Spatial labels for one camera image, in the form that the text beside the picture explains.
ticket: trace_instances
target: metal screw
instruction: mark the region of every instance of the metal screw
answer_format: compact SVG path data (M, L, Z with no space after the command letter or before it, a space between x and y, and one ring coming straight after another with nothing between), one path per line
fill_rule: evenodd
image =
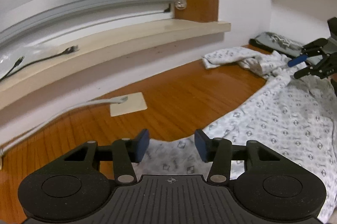
M211 181L215 183L222 183L225 182L227 178L224 175L212 175L211 176Z
M121 175L118 177L118 181L121 183L130 183L134 180L132 175Z

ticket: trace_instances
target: white cord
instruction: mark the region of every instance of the white cord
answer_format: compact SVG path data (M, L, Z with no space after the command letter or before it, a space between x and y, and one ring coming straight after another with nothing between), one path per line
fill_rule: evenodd
M25 140L26 138L32 136L33 134L35 134L37 131L39 131L41 128L45 127L49 122L53 121L54 119L58 118L60 115L63 115L66 112L69 112L71 110L77 109L77 108L81 108L84 106L90 106L90 105L97 105L97 104L121 104L123 102L126 102L128 99L127 96L117 99L117 98L111 98L111 99L104 99L104 100L93 100L93 101L87 101L87 102L82 102L79 104L75 104L73 106L70 106L68 108L65 108L64 110L58 112L57 114L53 115L49 120L39 124L38 126L32 128L31 130L29 130L28 132L26 132L25 134L23 134L22 136L20 136L19 138L17 138L16 140L12 141L11 143L9 143L8 145L6 145L4 148L0 148L0 158L6 153L8 152L8 150L12 149L14 146L18 145L19 143L21 143L23 140Z

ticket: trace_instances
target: black cable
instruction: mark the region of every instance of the black cable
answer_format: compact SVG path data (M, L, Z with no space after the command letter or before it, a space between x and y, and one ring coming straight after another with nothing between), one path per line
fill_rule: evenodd
M50 57L46 57L46 58L43 58L43 59L39 59L39 60L36 60L36 61L32 61L31 63L28 63L28 64L24 65L23 67L20 67L18 70L16 70L12 74L10 74L13 71L14 68L16 68L20 63L22 63L23 59L25 58L23 56L15 62L13 67L2 78L0 78L0 82L2 82L4 79L10 77L11 75L14 75L15 73L19 72L20 70L24 69L25 67L27 67L29 65L39 63L41 61L46 61L46 60L49 60L49 59L52 59L52 58L55 58L55 57L59 57L59 56L62 56L62 55L67 55L67 54L70 54L70 53L73 53L73 52L77 51L77 49L78 49L78 45L73 45L71 47L68 47L66 50L64 50L63 52L61 52L59 54L56 54L56 55L53 55L53 56L50 56Z

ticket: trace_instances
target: beige wall plate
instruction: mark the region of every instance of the beige wall plate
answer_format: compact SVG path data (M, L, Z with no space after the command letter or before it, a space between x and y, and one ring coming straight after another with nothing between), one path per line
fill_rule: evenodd
M110 105L110 116L119 116L147 109L142 92L128 94L117 98L128 97L126 102Z

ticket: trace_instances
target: black robotic gripper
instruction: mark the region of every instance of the black robotic gripper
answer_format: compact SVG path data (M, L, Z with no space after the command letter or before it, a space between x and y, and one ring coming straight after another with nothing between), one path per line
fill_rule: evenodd
M291 160L250 140L246 146L194 133L204 162L201 175L143 175L139 163L149 132L109 146L88 141L27 176L18 190L25 224L318 224L326 199L322 181ZM245 172L230 180L231 161L244 161ZM113 161L114 180L99 172L100 161Z

